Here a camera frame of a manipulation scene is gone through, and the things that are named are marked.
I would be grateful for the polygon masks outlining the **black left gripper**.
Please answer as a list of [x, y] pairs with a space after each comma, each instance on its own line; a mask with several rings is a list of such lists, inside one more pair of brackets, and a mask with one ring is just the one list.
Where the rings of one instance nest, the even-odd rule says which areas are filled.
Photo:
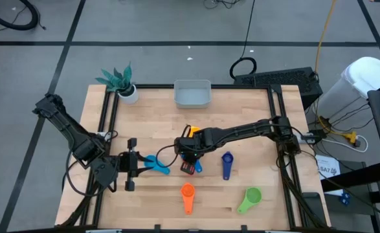
[[127, 179], [125, 182], [125, 191], [132, 192], [135, 190], [134, 178], [138, 177], [143, 172], [152, 170], [153, 167], [145, 167], [138, 169], [138, 160], [140, 161], [151, 161], [147, 157], [143, 157], [140, 153], [136, 153], [135, 146], [137, 145], [136, 138], [128, 139], [127, 151], [121, 152], [119, 172], [127, 173]]

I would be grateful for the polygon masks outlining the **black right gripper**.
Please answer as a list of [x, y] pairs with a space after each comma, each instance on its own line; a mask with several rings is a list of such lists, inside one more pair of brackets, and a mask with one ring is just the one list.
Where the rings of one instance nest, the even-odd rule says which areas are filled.
[[193, 137], [177, 137], [174, 140], [174, 152], [184, 155], [185, 161], [196, 161], [205, 153], [216, 149], [215, 128], [205, 128], [195, 132]]

